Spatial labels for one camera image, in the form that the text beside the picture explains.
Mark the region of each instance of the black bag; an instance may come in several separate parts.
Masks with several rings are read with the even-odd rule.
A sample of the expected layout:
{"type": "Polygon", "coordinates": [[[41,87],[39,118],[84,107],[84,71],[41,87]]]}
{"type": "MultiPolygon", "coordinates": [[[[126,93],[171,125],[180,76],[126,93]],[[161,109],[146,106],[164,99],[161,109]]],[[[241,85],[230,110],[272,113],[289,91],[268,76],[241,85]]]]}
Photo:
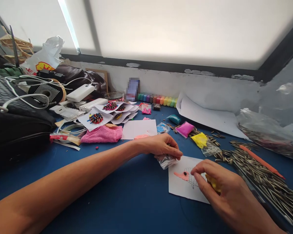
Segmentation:
{"type": "MultiPolygon", "coordinates": [[[[65,75],[65,82],[68,83],[76,78],[84,77],[92,81],[92,85],[95,90],[91,93],[93,98],[100,98],[103,93],[106,93],[106,82],[105,80],[95,73],[94,71],[84,71],[81,68],[75,68],[69,65],[59,65],[55,72],[65,75]]],[[[71,88],[73,90],[66,90],[67,93],[74,91],[84,84],[89,84],[89,81],[86,79],[78,79],[68,84],[66,88],[71,88]]]]}
{"type": "MultiPolygon", "coordinates": [[[[19,96],[26,94],[10,84],[19,96]]],[[[6,81],[0,80],[0,106],[15,97],[6,81]]],[[[23,99],[41,108],[33,98],[23,99]]],[[[0,112],[0,168],[31,157],[47,147],[50,132],[56,127],[55,119],[46,110],[34,109],[20,99],[7,108],[7,113],[0,112]]]]}

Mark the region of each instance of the orange marker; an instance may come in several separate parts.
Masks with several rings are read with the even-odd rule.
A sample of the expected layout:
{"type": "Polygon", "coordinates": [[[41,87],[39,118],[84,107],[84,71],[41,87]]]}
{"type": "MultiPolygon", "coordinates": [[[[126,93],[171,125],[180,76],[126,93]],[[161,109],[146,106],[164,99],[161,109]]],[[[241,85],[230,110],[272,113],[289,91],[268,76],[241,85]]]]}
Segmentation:
{"type": "Polygon", "coordinates": [[[263,159],[261,159],[259,156],[257,156],[256,154],[254,154],[252,151],[250,151],[248,148],[246,148],[243,145],[240,145],[240,148],[243,149],[244,151],[248,152],[249,155],[251,155],[257,162],[259,162],[260,164],[262,164],[263,166],[267,167],[269,171],[271,171],[272,173],[275,173],[276,175],[280,176],[281,178],[285,179],[278,171],[277,169],[273,168],[272,166],[270,166],[268,163],[266,163],[263,159]]]}

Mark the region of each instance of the hand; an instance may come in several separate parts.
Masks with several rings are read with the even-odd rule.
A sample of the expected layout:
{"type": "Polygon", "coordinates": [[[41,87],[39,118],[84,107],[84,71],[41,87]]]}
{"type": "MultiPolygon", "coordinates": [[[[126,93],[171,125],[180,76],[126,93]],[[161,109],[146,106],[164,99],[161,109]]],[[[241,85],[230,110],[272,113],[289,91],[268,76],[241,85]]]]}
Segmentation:
{"type": "Polygon", "coordinates": [[[145,154],[170,154],[171,156],[176,157],[178,160],[180,160],[180,157],[182,156],[182,152],[179,150],[177,142],[167,133],[156,136],[149,136],[134,141],[141,145],[143,153],[145,154]]]}
{"type": "Polygon", "coordinates": [[[270,218],[239,175],[208,159],[197,164],[191,175],[214,210],[237,233],[285,233],[270,218]],[[220,196],[200,175],[204,172],[216,179],[221,188],[220,196]]]}

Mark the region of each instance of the pink towel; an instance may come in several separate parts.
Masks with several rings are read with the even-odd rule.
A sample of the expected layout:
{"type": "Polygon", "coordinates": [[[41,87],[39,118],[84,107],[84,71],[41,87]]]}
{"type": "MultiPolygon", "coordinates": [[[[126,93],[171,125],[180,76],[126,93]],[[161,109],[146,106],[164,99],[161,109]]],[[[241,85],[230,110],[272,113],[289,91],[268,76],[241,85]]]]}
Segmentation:
{"type": "Polygon", "coordinates": [[[81,138],[81,142],[85,143],[103,143],[103,142],[118,142],[123,133],[122,126],[108,128],[100,126],[95,130],[87,133],[81,138]]]}

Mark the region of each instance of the blue desk surface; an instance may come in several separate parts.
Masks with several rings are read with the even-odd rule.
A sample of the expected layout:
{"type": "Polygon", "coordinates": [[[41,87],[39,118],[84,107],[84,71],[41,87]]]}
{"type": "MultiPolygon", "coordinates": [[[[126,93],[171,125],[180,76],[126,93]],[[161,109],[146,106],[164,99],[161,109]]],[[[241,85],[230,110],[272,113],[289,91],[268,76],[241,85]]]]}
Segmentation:
{"type": "MultiPolygon", "coordinates": [[[[147,115],[159,124],[168,115],[178,114],[172,107],[147,115]]],[[[142,120],[141,111],[134,118],[142,120]]],[[[183,118],[209,133],[211,128],[183,118]]],[[[170,131],[184,155],[205,159],[190,139],[170,131]]],[[[230,140],[244,140],[222,134],[217,139],[223,150],[233,150],[230,140]]],[[[124,143],[82,144],[76,151],[52,144],[45,152],[0,173],[0,200],[43,176],[79,159],[124,143]]],[[[261,148],[256,152],[275,167],[293,189],[293,160],[261,148]]],[[[234,171],[232,166],[221,164],[234,171]]],[[[281,218],[293,233],[293,227],[281,218]]],[[[162,170],[153,155],[139,155],[121,166],[85,195],[67,207],[42,233],[232,233],[208,204],[168,193],[168,170],[162,170]]]]}

